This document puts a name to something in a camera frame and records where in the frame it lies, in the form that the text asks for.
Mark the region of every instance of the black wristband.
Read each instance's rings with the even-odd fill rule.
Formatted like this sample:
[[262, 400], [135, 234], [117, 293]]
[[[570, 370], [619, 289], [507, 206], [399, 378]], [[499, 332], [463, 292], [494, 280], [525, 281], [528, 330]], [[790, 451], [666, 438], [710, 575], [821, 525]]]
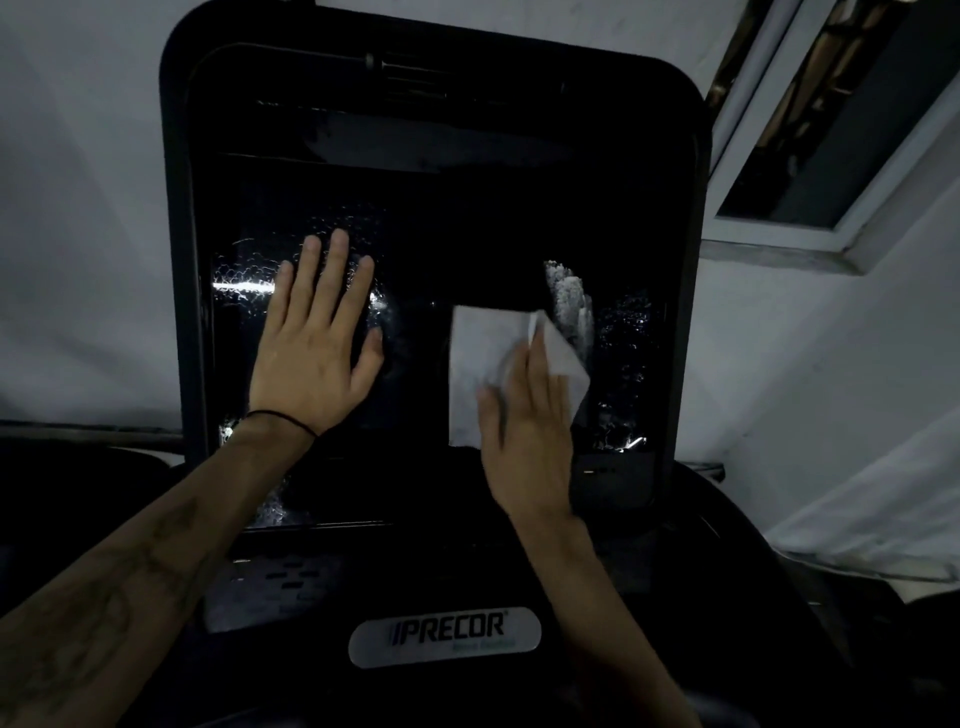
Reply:
[[307, 425], [302, 423], [300, 420], [293, 418], [290, 415], [285, 415], [282, 412], [277, 412], [273, 409], [254, 409], [253, 412], [247, 413], [247, 417], [250, 417], [252, 415], [273, 415], [274, 417], [279, 417], [281, 420], [286, 420], [288, 423], [296, 425], [304, 432], [309, 432], [310, 437], [312, 437], [314, 440], [316, 440], [319, 437], [319, 435], [316, 432], [314, 432], [312, 429], [310, 429]]

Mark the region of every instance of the person's left hand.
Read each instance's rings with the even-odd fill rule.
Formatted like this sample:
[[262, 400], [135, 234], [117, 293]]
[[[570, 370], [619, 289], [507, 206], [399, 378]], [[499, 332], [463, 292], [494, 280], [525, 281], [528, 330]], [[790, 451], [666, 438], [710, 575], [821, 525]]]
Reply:
[[371, 329], [352, 370], [350, 346], [370, 294], [373, 260], [368, 255], [360, 260], [338, 306], [348, 250], [347, 234], [335, 230], [316, 289], [318, 237], [303, 241], [296, 277], [290, 262], [280, 265], [253, 366], [251, 411], [282, 412], [320, 435], [342, 422], [370, 392], [383, 364], [383, 335], [379, 328]]

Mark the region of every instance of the hand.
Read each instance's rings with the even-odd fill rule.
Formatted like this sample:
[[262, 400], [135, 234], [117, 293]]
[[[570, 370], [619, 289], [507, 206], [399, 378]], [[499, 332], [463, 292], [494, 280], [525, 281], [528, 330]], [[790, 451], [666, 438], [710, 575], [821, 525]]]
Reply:
[[566, 377], [547, 370], [542, 328], [533, 344], [514, 353], [504, 393], [507, 422], [501, 438], [500, 400], [478, 393], [481, 459], [493, 498], [515, 527], [570, 517], [570, 403]]
[[347, 234], [334, 231], [316, 290], [318, 237], [303, 241], [296, 278], [293, 265], [283, 261], [253, 366], [250, 409], [282, 412], [317, 435], [342, 422], [366, 398], [383, 364], [383, 336], [374, 328], [350, 369], [350, 346], [370, 293], [373, 260], [368, 255], [360, 260], [338, 306], [348, 250]]

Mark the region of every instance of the paper towel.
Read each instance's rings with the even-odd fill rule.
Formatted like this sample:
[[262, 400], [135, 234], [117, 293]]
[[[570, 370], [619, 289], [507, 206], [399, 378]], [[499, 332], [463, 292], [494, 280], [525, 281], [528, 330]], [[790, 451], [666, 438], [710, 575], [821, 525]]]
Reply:
[[521, 341], [533, 340], [537, 326], [543, 326], [550, 374], [567, 377], [570, 416], [576, 414], [587, 395], [590, 377], [545, 312], [456, 306], [450, 334], [449, 442], [452, 447], [480, 447], [476, 392], [488, 385], [502, 391], [510, 374], [511, 354]]

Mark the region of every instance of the black frame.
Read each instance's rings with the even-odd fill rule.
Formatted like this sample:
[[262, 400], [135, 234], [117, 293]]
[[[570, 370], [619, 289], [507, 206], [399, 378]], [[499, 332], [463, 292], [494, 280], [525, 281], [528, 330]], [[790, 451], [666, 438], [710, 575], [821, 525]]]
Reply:
[[[209, 56], [230, 45], [253, 44], [275, 48], [319, 52], [311, 28], [318, 23], [339, 24], [348, 29], [364, 24], [379, 33], [414, 33], [429, 24], [415, 21], [366, 15], [357, 12], [317, 8], [312, 2], [280, 2], [279, 0], [210, 0], [187, 15], [171, 34], [160, 64], [159, 85], [166, 156], [167, 199], [169, 207], [171, 256], [177, 336], [180, 361], [180, 397], [186, 463], [196, 467], [216, 448], [216, 425], [208, 421], [206, 407], [207, 381], [210, 376], [210, 342], [204, 340], [204, 329], [211, 317], [210, 300], [204, 295], [208, 281], [204, 279], [196, 245], [196, 217], [193, 208], [193, 187], [190, 138], [187, 124], [188, 96], [196, 69]], [[654, 502], [661, 500], [668, 485], [676, 444], [683, 390], [686, 345], [689, 334], [693, 292], [699, 256], [703, 209], [706, 198], [711, 136], [706, 105], [693, 83], [677, 68], [653, 59], [638, 59], [623, 54], [589, 49], [574, 49], [547, 41], [513, 38], [500, 34], [463, 29], [444, 29], [445, 33], [468, 39], [473, 44], [486, 42], [505, 45], [524, 44], [535, 53], [579, 54], [578, 58], [596, 60], [619, 57], [624, 62], [644, 64], [649, 78], [643, 90], [658, 99], [658, 92], [678, 108], [672, 112], [689, 120], [693, 155], [696, 159], [694, 189], [690, 204], [684, 243], [676, 252], [681, 264], [671, 269], [676, 280], [668, 281], [678, 292], [667, 302], [664, 329], [669, 333], [663, 344], [670, 351], [669, 386], [666, 398], [667, 421], [662, 447], [656, 452]], [[629, 520], [636, 514], [623, 514]]]

